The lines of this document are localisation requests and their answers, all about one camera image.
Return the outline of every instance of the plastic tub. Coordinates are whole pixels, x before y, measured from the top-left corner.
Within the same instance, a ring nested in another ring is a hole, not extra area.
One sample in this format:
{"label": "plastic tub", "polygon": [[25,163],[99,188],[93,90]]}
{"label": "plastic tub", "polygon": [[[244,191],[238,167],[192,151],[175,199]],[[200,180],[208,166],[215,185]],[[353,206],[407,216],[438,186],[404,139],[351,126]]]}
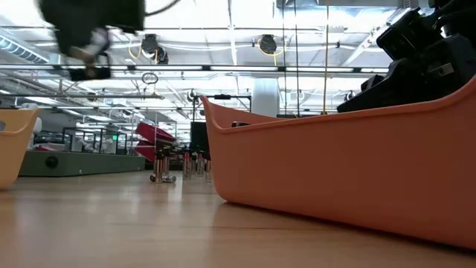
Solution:
{"label": "plastic tub", "polygon": [[302,119],[202,101],[223,199],[476,249],[476,79],[435,101]]}
{"label": "plastic tub", "polygon": [[0,109],[0,189],[18,177],[39,110]]}

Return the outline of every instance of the fluorescent light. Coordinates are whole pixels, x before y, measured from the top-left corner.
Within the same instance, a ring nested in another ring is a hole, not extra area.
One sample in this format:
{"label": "fluorescent light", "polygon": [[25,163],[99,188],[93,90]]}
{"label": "fluorescent light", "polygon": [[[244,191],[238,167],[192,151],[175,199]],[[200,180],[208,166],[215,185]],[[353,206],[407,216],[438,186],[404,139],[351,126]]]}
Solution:
{"label": "fluorescent light", "polygon": [[48,104],[48,105],[57,105],[58,103],[60,103],[58,101],[52,100],[50,98],[44,98],[44,97],[26,97],[25,99],[39,102],[39,103]]}
{"label": "fluorescent light", "polygon": [[111,70],[127,71],[127,66],[111,66]]}
{"label": "fluorescent light", "polygon": [[130,106],[127,106],[127,107],[122,107],[122,106],[116,106],[116,107],[110,107],[110,106],[102,106],[102,107],[98,107],[98,109],[106,109],[106,110],[111,110],[111,109],[135,109],[135,107],[130,107]]}
{"label": "fluorescent light", "polygon": [[96,121],[112,121],[111,118],[107,118],[106,116],[88,115],[88,117]]}
{"label": "fluorescent light", "polygon": [[361,72],[388,73],[388,68],[363,68]]}
{"label": "fluorescent light", "polygon": [[23,64],[17,64],[17,65],[4,65],[0,64],[0,69],[1,70],[53,70],[53,66],[47,66],[47,65],[23,65]]}
{"label": "fluorescent light", "polygon": [[55,46],[57,45],[55,42],[44,42],[44,43],[38,43],[35,44],[37,47],[47,47],[47,46]]}
{"label": "fluorescent light", "polygon": [[[311,72],[325,72],[323,67],[287,67],[287,71],[311,71]],[[328,72],[351,72],[353,68],[327,68]]]}
{"label": "fluorescent light", "polygon": [[67,112],[67,113],[70,114],[70,115],[83,116],[83,115],[81,115],[81,114],[78,113],[78,112],[71,111],[70,109],[65,109],[64,111]]}
{"label": "fluorescent light", "polygon": [[90,106],[60,106],[57,108],[58,109],[94,109],[94,107],[90,107]]}
{"label": "fluorescent light", "polygon": [[211,71],[277,71],[277,67],[260,66],[211,66]]}
{"label": "fluorescent light", "polygon": [[140,71],[201,71],[201,66],[135,66]]}

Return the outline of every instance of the ceiling light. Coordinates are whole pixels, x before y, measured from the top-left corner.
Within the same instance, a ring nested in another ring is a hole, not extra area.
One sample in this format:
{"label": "ceiling light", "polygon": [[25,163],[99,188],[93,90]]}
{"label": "ceiling light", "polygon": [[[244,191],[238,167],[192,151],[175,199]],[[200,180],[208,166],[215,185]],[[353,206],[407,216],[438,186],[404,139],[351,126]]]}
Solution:
{"label": "ceiling light", "polygon": [[127,66],[111,66],[111,70],[127,71]]}
{"label": "ceiling light", "polygon": [[113,121],[111,118],[107,118],[106,116],[88,115],[88,117],[96,121]]}
{"label": "ceiling light", "polygon": [[277,67],[259,66],[211,66],[211,71],[277,71]]}
{"label": "ceiling light", "polygon": [[67,113],[70,114],[70,115],[83,116],[83,115],[81,115],[80,113],[75,112],[75,111],[72,111],[72,110],[70,110],[70,109],[65,109],[64,111],[67,112]]}
{"label": "ceiling light", "polygon": [[388,68],[363,68],[361,72],[370,72],[370,73],[388,73]]}
{"label": "ceiling light", "polygon": [[90,107],[90,106],[60,106],[57,108],[58,109],[94,109],[94,107]]}
{"label": "ceiling light", "polygon": [[201,66],[136,66],[138,71],[201,71]]}
{"label": "ceiling light", "polygon": [[61,104],[59,101],[55,101],[55,100],[52,100],[50,98],[44,98],[44,97],[26,97],[25,99],[30,100],[30,101],[39,102],[39,103],[48,104],[48,105]]}
{"label": "ceiling light", "polygon": [[24,65],[24,64],[15,64],[15,65],[3,65],[0,64],[1,70],[53,70],[53,66],[47,65]]}
{"label": "ceiling light", "polygon": [[[287,67],[286,71],[310,71],[310,72],[325,72],[323,67]],[[327,68],[328,72],[351,72],[353,68]]]}

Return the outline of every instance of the yellow bin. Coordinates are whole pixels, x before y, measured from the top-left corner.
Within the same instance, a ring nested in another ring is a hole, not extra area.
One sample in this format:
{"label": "yellow bin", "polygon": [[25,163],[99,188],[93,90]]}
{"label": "yellow bin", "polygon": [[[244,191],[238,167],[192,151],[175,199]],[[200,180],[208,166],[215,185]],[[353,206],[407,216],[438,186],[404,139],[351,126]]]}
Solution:
{"label": "yellow bin", "polygon": [[0,190],[16,181],[38,114],[38,109],[0,109]]}

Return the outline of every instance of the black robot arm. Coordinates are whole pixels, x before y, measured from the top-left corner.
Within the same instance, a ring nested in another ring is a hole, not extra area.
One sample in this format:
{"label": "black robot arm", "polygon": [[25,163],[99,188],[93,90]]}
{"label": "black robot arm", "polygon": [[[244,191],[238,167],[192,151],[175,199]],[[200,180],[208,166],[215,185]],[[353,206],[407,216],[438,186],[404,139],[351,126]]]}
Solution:
{"label": "black robot arm", "polygon": [[372,77],[354,98],[338,106],[352,112],[442,98],[476,74],[476,1],[435,0],[434,13],[406,13],[377,45],[394,61],[385,77]]}

